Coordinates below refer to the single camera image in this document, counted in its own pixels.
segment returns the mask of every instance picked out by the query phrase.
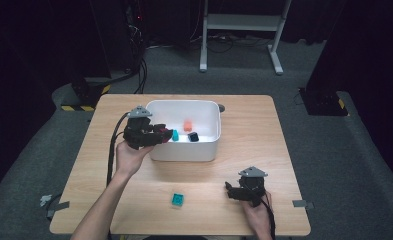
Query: human hand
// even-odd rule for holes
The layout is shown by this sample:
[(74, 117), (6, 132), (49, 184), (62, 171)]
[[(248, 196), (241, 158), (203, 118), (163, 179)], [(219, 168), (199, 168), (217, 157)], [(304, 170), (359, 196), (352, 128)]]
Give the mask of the human hand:
[[(266, 192), (266, 195), (261, 198), (264, 202), (271, 207), (271, 194)], [(270, 240), (271, 236), (271, 223), (268, 216), (267, 208), (260, 204), (257, 207), (252, 207), (249, 201), (240, 201), (243, 210), (245, 211), (250, 228), (254, 231), (259, 240)]]
[(143, 147), (139, 150), (128, 146), (127, 142), (123, 141), (117, 145), (116, 148), (116, 172), (130, 178), (133, 176), (142, 165), (143, 158), (152, 151), (154, 146)]

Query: gray carpet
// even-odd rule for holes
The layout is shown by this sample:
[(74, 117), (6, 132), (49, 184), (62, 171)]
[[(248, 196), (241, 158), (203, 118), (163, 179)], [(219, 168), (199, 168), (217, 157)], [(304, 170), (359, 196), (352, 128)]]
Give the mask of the gray carpet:
[[(226, 46), (210, 43), (220, 51)], [(265, 94), (275, 101), (311, 234), (301, 239), (393, 239), (393, 175), (365, 129), (348, 93), (339, 92), (350, 116), (309, 116), (298, 95), (323, 48), (280, 43), (284, 75), (276, 76), (265, 45), (208, 52), (200, 73), (199, 51), (147, 50), (147, 94)], [(110, 93), (133, 93), (137, 76), (112, 84)], [(70, 86), (53, 93), (57, 106)], [(61, 193), (92, 118), (91, 112), (57, 110), (0, 184), (0, 239), (69, 239), (53, 235), (42, 195)]]

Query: human arm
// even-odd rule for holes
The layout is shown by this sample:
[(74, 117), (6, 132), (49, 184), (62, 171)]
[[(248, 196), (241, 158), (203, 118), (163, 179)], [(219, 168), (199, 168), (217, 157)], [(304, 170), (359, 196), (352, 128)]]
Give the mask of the human arm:
[(135, 150), (121, 142), (116, 148), (116, 171), (102, 195), (93, 204), (71, 239), (106, 239), (115, 209), (130, 178), (140, 169), (144, 156), (153, 147)]
[[(269, 192), (266, 192), (266, 195), (262, 196), (261, 199), (271, 206), (271, 194)], [(267, 208), (263, 204), (252, 207), (248, 201), (240, 201), (240, 203), (246, 214), (249, 226), (258, 240), (272, 240), (271, 223)]]

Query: metal frame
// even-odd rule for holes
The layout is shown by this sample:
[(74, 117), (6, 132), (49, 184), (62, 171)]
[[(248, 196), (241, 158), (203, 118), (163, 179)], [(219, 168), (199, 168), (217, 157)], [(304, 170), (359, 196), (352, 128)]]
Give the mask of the metal frame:
[(277, 55), (277, 47), (283, 32), (284, 25), (292, 0), (286, 0), (281, 16), (259, 16), (259, 15), (231, 15), (231, 14), (208, 14), (208, 0), (205, 0), (203, 17), (202, 47), (200, 53), (200, 72), (208, 70), (207, 32), (208, 29), (230, 29), (250, 31), (275, 31), (274, 42), (268, 45), (268, 53), (274, 65), (277, 75), (283, 74), (280, 60)]

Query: teal cube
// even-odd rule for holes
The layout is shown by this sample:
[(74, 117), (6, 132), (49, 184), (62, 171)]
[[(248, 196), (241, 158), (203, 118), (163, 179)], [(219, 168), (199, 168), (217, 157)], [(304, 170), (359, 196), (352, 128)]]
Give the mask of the teal cube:
[(172, 197), (172, 205), (183, 206), (184, 195), (179, 193), (174, 193)]

